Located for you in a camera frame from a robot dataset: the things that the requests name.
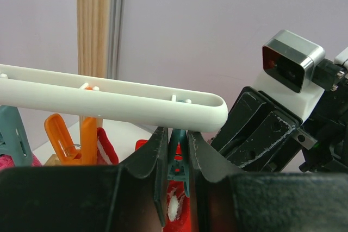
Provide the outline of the pink towel sock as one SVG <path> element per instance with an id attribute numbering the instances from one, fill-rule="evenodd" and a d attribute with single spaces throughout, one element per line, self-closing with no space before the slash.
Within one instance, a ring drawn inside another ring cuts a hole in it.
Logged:
<path id="1" fill-rule="evenodd" d="M 41 162 L 34 154 L 32 154 L 31 157 L 26 156 L 24 158 L 24 163 L 29 163 L 29 162 L 31 162 L 31 166 L 34 166 L 34 167 L 42 166 Z M 6 168 L 12 168 L 15 166 L 16 165 L 15 165 L 11 156 L 1 154 L 1 171 L 6 169 Z"/>

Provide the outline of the white clip hanger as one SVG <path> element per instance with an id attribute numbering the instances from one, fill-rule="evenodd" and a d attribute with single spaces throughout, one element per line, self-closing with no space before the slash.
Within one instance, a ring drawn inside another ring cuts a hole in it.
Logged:
<path id="1" fill-rule="evenodd" d="M 1 65 L 1 104 L 203 133 L 228 117 L 213 93 L 11 65 Z"/>

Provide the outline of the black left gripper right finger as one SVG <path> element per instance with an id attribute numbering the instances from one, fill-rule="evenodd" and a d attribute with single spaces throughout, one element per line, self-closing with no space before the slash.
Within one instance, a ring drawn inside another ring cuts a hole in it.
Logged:
<path id="1" fill-rule="evenodd" d="M 245 172 L 188 132 L 192 231 L 347 231 L 347 175 Z"/>

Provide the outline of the orange clothes peg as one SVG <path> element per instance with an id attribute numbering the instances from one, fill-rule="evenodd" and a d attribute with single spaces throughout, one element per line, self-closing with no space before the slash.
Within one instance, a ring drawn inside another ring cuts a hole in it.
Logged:
<path id="1" fill-rule="evenodd" d="M 62 165 L 95 165 L 97 163 L 97 119 L 87 117 L 80 129 L 80 144 L 73 142 L 60 114 L 44 122 L 46 134 Z"/>

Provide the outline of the red patterned sock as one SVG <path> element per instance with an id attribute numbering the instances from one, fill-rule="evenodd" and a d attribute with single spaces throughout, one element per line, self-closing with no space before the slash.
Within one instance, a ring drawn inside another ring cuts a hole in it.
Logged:
<path id="1" fill-rule="evenodd" d="M 190 198 L 185 195 L 183 185 L 181 181 L 169 181 L 166 226 L 162 231 L 191 231 Z"/>
<path id="2" fill-rule="evenodd" d="M 117 165 L 119 157 L 115 152 L 114 146 L 110 143 L 103 128 L 97 128 L 97 164 L 98 165 Z"/>

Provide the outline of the teal end clothes peg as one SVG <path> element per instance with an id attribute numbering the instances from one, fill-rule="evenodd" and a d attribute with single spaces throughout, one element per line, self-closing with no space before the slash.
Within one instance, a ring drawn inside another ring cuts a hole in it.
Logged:
<path id="1" fill-rule="evenodd" d="M 168 144 L 167 179 L 183 183 L 185 195 L 190 197 L 188 136 L 184 129 L 172 130 Z"/>

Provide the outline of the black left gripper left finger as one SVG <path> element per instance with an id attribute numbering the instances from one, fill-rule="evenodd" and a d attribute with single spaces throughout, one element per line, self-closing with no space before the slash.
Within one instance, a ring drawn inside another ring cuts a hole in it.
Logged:
<path id="1" fill-rule="evenodd" d="M 168 129 L 117 165 L 1 172 L 1 231 L 161 231 Z"/>

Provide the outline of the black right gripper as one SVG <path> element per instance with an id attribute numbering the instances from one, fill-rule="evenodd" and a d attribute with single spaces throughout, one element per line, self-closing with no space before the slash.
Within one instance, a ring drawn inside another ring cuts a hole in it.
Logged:
<path id="1" fill-rule="evenodd" d="M 347 173 L 347 69 L 323 59 L 312 82 L 324 93 L 301 130 L 316 140 L 302 149 L 301 172 Z M 244 87 L 211 145 L 244 171 L 260 172 L 296 129 L 296 119 L 273 111 L 280 104 L 262 91 Z"/>

